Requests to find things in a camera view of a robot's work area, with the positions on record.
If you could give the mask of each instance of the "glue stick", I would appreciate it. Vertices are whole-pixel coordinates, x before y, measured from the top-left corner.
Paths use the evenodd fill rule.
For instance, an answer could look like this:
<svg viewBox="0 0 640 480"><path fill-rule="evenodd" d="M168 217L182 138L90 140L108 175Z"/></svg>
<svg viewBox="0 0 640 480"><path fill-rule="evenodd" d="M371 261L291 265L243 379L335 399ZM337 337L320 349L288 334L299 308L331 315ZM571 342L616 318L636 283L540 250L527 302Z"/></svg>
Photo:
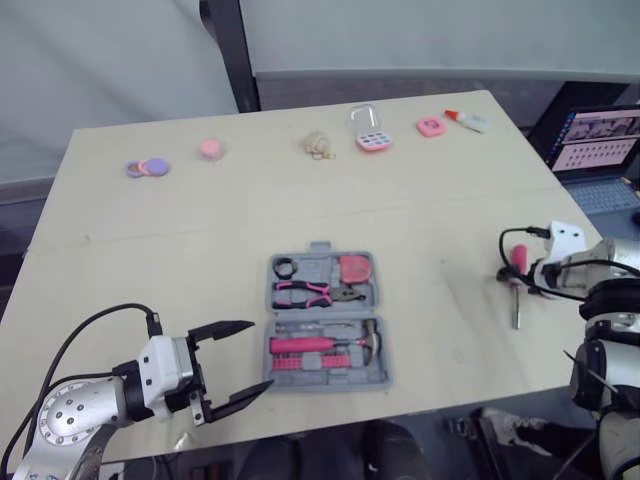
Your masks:
<svg viewBox="0 0 640 480"><path fill-rule="evenodd" d="M447 117L454 119L456 122L476 132L484 133L489 130L489 120L480 115L468 115L463 112L456 112L455 110L445 110L444 113Z"/></svg>

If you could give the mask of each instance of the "hammer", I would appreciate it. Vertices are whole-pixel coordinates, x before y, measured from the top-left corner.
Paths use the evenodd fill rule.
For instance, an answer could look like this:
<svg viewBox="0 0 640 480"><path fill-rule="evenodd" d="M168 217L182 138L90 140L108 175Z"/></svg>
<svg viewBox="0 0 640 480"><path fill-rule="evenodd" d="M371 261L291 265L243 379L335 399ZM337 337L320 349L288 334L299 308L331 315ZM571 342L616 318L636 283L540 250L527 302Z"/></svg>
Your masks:
<svg viewBox="0 0 640 480"><path fill-rule="evenodd" d="M272 338L269 350L272 354L277 355L279 353L323 352L336 347L358 345L369 353L365 357L365 365L369 365L380 351L380 335L376 332L376 323L373 319L365 320L364 328L367 334L357 340L330 337Z"/></svg>

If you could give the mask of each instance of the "pink pliers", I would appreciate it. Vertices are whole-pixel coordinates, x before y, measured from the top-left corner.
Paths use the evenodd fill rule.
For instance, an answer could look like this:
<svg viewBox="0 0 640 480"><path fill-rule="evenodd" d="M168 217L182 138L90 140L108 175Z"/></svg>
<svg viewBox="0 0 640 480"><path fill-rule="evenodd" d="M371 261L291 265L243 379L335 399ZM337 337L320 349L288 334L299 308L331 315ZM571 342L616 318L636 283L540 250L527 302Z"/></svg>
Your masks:
<svg viewBox="0 0 640 480"><path fill-rule="evenodd" d="M308 290L317 292L319 297L310 298L304 302L273 302L272 307L279 310L292 308L329 307L333 302L349 302L366 298L361 292L351 287L331 288L328 283L313 283L293 280L273 284L274 290Z"/></svg>

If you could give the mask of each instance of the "gray tool case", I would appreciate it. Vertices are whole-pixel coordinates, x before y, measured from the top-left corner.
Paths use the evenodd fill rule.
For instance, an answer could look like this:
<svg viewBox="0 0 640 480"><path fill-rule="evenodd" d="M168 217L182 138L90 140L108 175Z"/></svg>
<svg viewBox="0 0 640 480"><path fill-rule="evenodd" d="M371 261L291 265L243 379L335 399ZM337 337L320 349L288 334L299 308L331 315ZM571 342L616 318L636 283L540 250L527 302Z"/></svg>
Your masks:
<svg viewBox="0 0 640 480"><path fill-rule="evenodd" d="M276 290L275 284L287 281L328 283L331 288L345 286L340 281L340 257L366 257L372 273L364 283L349 285L365 298L334 301L327 307L279 309L274 302L306 302L320 294L306 290ZM279 259L291 259L280 265L279 272L290 278L281 279L274 265ZM334 252L329 242L313 242L308 253L274 255L267 278L267 308L274 318L267 323L265 340L264 379L273 380L271 391L279 392L350 392L384 390L391 384L387 342L382 319L374 314L379 303L376 265L369 252ZM366 328L373 327L379 348L375 356L371 349L359 344L367 338ZM337 346L323 351L304 353L272 353L271 339L325 337L337 340Z"/></svg>

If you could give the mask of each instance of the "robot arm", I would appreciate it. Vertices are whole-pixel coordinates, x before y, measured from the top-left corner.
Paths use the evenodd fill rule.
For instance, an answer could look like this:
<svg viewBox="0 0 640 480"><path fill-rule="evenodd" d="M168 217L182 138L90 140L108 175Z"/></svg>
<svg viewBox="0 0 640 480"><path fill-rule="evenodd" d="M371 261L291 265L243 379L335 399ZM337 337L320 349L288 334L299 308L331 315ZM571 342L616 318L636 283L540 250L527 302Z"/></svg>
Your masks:
<svg viewBox="0 0 640 480"><path fill-rule="evenodd" d="M272 382L242 390L227 404L211 408L195 352L202 340L218 340L252 325L217 322L190 330L183 338L154 335L136 360L113 369L114 377L53 391L39 411L33 444L13 478L95 479L105 446L118 428L151 416L166 418L187 407L196 425L242 410Z"/></svg>
<svg viewBox="0 0 640 480"><path fill-rule="evenodd" d="M570 389L577 405L600 414L605 478L640 478L640 243L605 239L587 250L574 225L531 230L546 238L547 252L527 275L531 291L584 299L585 340L572 357Z"/></svg>

